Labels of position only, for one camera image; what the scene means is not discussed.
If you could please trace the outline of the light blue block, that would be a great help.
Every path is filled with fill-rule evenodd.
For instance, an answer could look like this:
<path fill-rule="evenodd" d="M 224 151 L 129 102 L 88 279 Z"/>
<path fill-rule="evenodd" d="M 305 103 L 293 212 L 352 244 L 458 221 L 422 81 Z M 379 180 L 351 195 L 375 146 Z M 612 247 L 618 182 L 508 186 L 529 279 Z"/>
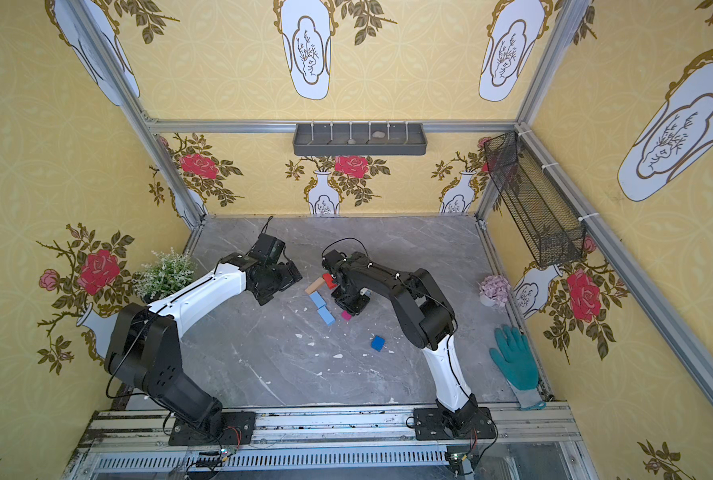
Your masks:
<path fill-rule="evenodd" d="M 322 307 L 326 307 L 326 302 L 324 301 L 324 298 L 322 298 L 322 296 L 318 292 L 314 291 L 310 293 L 310 299 L 312 300 L 312 302 L 314 302 L 316 308 L 320 309 Z"/>
<path fill-rule="evenodd" d="M 336 318 L 334 318 L 332 312 L 330 312 L 326 306 L 318 308 L 318 315 L 322 318 L 322 320 L 324 320 L 326 325 L 332 325 L 336 322 Z"/>

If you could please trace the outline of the red rectangular block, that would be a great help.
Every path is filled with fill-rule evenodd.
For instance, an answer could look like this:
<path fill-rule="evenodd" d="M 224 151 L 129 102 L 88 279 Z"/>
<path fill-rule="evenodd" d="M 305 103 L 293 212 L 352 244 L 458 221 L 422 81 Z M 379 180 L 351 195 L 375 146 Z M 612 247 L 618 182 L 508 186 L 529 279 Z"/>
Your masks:
<path fill-rule="evenodd" d="M 322 279 L 324 280 L 324 282 L 326 282 L 326 286 L 328 286 L 328 289 L 332 290 L 338 287 L 338 284 L 334 282 L 334 278 L 332 278 L 329 273 L 324 273 L 324 275 L 322 275 Z"/>

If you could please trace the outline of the natural wood block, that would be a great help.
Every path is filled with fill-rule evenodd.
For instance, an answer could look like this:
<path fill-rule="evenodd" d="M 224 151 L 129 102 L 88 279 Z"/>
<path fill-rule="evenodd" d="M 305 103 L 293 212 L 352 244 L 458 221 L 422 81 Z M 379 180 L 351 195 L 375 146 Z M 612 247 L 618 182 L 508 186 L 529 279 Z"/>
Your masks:
<path fill-rule="evenodd" d="M 316 281 L 312 282 L 310 286 L 306 287 L 306 294 L 310 295 L 312 293 L 316 293 L 316 290 L 320 289 L 320 287 L 324 286 L 326 284 L 326 280 L 324 278 L 320 277 L 316 279 Z"/>

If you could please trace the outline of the dark blue square block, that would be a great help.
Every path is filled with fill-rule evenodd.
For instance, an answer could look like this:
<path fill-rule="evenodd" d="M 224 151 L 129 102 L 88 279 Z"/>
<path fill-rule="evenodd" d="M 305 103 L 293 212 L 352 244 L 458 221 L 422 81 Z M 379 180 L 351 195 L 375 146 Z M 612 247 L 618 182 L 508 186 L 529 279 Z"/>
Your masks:
<path fill-rule="evenodd" d="M 377 351 L 380 352 L 384 348 L 385 340 L 380 337 L 380 336 L 374 336 L 372 339 L 372 342 L 370 343 L 370 347 Z"/>

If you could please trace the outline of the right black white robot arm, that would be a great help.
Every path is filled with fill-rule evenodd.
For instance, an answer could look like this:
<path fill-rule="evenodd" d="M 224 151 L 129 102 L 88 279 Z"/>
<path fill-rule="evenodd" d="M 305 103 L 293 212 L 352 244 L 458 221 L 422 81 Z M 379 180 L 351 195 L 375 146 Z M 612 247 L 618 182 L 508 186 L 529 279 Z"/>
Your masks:
<path fill-rule="evenodd" d="M 322 266 L 336 284 L 332 298 L 348 314 L 358 316 L 373 294 L 390 302 L 405 338 L 426 360 L 443 427 L 457 438 L 470 434 L 478 401 L 456 354 L 453 308 L 431 274 L 425 269 L 393 270 L 364 253 L 348 255 L 334 249 L 322 254 Z"/>

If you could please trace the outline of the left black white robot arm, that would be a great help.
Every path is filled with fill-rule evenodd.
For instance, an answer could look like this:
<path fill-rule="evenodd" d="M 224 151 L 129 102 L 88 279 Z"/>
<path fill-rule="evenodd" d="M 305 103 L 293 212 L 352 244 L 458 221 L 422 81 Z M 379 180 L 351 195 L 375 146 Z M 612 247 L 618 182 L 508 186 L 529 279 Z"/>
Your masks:
<path fill-rule="evenodd" d="M 162 404 L 178 420 L 209 438 L 224 431 L 222 402 L 182 368 L 180 339 L 226 300 L 250 292 L 260 305 L 302 280 L 294 262 L 274 263 L 232 253 L 202 278 L 148 305 L 132 303 L 116 317 L 104 369 Z"/>

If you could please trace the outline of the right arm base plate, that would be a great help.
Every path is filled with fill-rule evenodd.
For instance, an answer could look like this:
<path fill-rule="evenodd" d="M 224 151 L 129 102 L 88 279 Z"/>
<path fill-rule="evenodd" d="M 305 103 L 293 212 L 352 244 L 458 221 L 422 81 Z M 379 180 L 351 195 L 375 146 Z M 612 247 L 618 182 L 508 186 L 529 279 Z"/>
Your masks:
<path fill-rule="evenodd" d="M 492 440 L 495 424 L 490 411 L 480 407 L 470 412 L 450 414 L 441 407 L 414 409 L 409 425 L 416 440 Z"/>

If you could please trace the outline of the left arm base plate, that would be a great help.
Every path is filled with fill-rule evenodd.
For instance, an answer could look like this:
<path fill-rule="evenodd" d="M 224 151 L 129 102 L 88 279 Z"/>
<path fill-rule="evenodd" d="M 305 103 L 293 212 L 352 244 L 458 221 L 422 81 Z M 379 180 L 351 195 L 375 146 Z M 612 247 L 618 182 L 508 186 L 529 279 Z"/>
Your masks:
<path fill-rule="evenodd" d="M 198 446 L 220 444 L 230 446 L 250 445 L 256 427 L 256 412 L 222 412 L 212 416 L 202 425 L 193 426 L 178 419 L 170 438 L 169 446 Z"/>

